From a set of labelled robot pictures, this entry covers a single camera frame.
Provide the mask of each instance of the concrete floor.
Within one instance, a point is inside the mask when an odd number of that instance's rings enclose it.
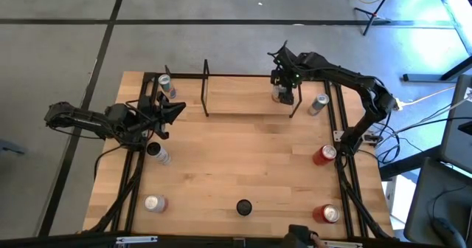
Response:
[[[0,0],[0,18],[109,18],[114,2]],[[462,14],[470,7],[452,3],[467,24]],[[375,9],[355,0],[123,0],[119,18],[364,20],[365,15],[353,12],[355,6]],[[388,0],[380,14],[393,20],[448,20],[440,0]],[[67,141],[44,126],[44,115],[60,100],[80,105],[104,31],[102,25],[0,25],[0,139],[28,149],[25,156],[0,154],[0,238],[35,234]],[[266,53],[284,40],[294,52],[316,51],[332,63],[378,76],[405,102],[449,85],[403,83],[403,73],[441,74],[468,56],[454,29],[375,27],[364,37],[360,27],[116,26],[90,109],[103,111],[113,103],[128,70],[162,72],[167,64],[172,72],[201,72],[207,58],[214,73],[268,74],[273,66]],[[394,113],[390,125],[416,122],[448,104],[451,96],[452,91]],[[443,128],[429,125],[436,134],[419,136],[415,129],[403,136],[427,149],[440,143]],[[102,145],[80,141],[52,234],[81,229]],[[414,153],[405,143],[399,158]]]

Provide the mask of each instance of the red soda can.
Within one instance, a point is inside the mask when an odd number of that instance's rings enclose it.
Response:
[[[332,204],[325,204],[313,210],[313,219],[319,223],[336,223],[339,216],[339,209]]]
[[[332,145],[322,146],[313,154],[313,163],[316,165],[326,165],[336,158],[336,149]]]

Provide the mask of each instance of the wooden table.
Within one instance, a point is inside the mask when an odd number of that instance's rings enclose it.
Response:
[[[117,103],[138,97],[142,76],[142,72],[124,73]],[[224,83],[234,83],[234,79],[244,78],[222,78],[218,81],[220,89],[224,88]],[[258,84],[261,87],[269,84],[268,77],[246,79],[253,83],[256,91]],[[146,156],[134,233],[283,237],[289,224],[302,224],[317,231],[322,238],[346,238],[343,216],[335,224],[318,224],[311,217],[313,208],[327,203],[342,210],[334,165],[319,167],[311,160],[313,152],[331,143],[327,108],[316,117],[307,113],[314,96],[325,92],[323,83],[302,84],[305,101],[292,119],[287,114],[272,111],[270,115],[259,115],[222,114],[219,110],[220,114],[210,112],[210,116],[205,117],[200,101],[201,80],[174,79],[173,84],[177,98],[172,101],[184,101],[187,107],[174,124],[168,126],[169,139],[160,140],[156,135],[153,138],[170,153],[172,162],[163,166]],[[244,95],[250,100],[248,90]],[[356,92],[346,88],[343,92],[349,124],[354,125],[364,110]],[[214,93],[208,89],[208,106],[214,104],[210,97]],[[266,96],[271,105],[270,92]],[[244,102],[233,103],[244,106]],[[107,140],[104,150],[115,146],[114,140]],[[363,149],[373,152],[366,145]],[[118,150],[101,159],[84,229],[94,226],[115,200],[125,154],[126,150]],[[393,235],[377,162],[362,153],[355,155],[355,162],[364,204],[383,230]],[[168,198],[169,207],[164,213],[145,211],[144,197],[150,194],[163,194]],[[247,217],[236,212],[240,199],[248,199],[253,205]],[[120,229],[124,228],[126,205],[123,210]],[[358,219],[352,203],[351,212],[358,235]]]

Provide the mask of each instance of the black can lid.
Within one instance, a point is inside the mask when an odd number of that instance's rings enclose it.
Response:
[[[252,204],[246,199],[240,200],[236,205],[236,210],[240,215],[247,216],[252,211]]]
[[[146,151],[148,154],[151,156],[157,155],[161,150],[161,145],[158,144],[157,142],[152,142],[149,145],[147,145]]]

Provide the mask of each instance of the tripod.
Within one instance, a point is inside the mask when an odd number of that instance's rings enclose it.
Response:
[[[367,15],[370,16],[369,23],[367,23],[367,27],[366,27],[366,29],[364,30],[364,33],[362,33],[362,35],[366,35],[366,34],[367,34],[367,31],[369,31],[370,26],[372,26],[372,24],[374,23],[374,20],[377,19],[377,18],[379,18],[379,17],[377,16],[377,13],[378,13],[378,11],[381,9],[382,5],[384,5],[384,2],[385,2],[385,0],[382,0],[382,2],[378,5],[377,9],[376,9],[375,12],[373,12],[373,13],[372,13],[372,12],[369,12],[369,11],[366,11],[366,10],[363,10],[363,9],[361,9],[361,8],[357,8],[357,7],[354,8],[354,10],[357,10],[357,11],[359,11],[359,12],[363,12],[363,13],[365,13],[365,14],[367,14]],[[390,20],[388,20],[388,19],[385,19],[385,18],[381,18],[381,19],[383,19],[383,20],[385,21],[385,23],[387,23],[387,24],[390,23]]]

